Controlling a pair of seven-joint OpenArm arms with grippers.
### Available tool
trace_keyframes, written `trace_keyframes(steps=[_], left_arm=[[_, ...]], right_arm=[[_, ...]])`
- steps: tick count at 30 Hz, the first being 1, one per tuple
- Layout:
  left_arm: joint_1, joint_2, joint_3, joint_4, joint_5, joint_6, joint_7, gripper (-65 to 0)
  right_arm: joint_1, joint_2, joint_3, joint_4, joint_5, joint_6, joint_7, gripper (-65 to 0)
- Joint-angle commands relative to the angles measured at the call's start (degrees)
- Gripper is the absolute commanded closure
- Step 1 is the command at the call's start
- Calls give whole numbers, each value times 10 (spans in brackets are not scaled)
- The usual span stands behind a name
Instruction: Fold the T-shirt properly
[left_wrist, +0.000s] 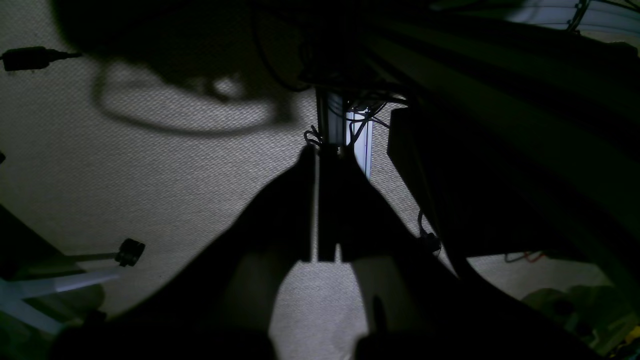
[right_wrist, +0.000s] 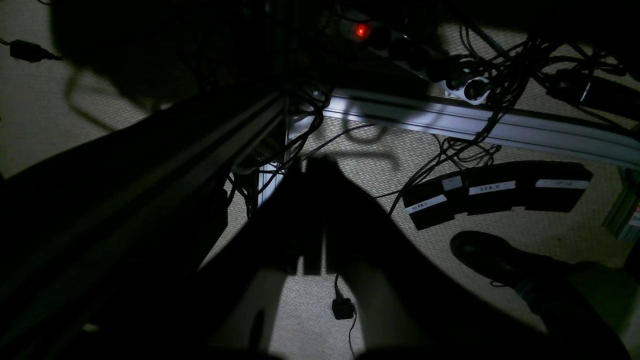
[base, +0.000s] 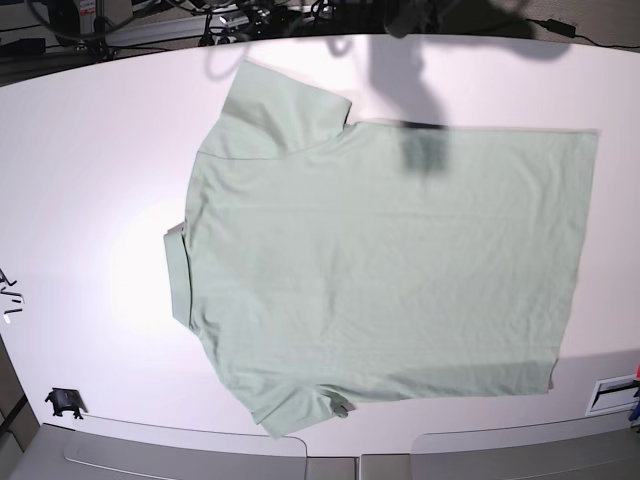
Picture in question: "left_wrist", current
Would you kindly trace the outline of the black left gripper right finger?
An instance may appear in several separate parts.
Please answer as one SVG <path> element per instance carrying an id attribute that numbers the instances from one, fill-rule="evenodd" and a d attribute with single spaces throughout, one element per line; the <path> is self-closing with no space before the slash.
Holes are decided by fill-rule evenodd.
<path id="1" fill-rule="evenodd" d="M 496 360 L 469 290 L 414 236 L 345 147 L 318 151 L 318 259 L 354 272 L 368 333 L 355 360 Z"/>

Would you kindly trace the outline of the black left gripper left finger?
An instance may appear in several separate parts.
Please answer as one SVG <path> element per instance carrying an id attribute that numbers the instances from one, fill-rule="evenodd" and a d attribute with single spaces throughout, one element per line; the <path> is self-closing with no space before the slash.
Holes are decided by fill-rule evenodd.
<path id="1" fill-rule="evenodd" d="M 269 328 L 290 270 L 311 257 L 316 150 L 261 189 L 237 219 L 120 323 L 176 359 L 276 360 Z"/>

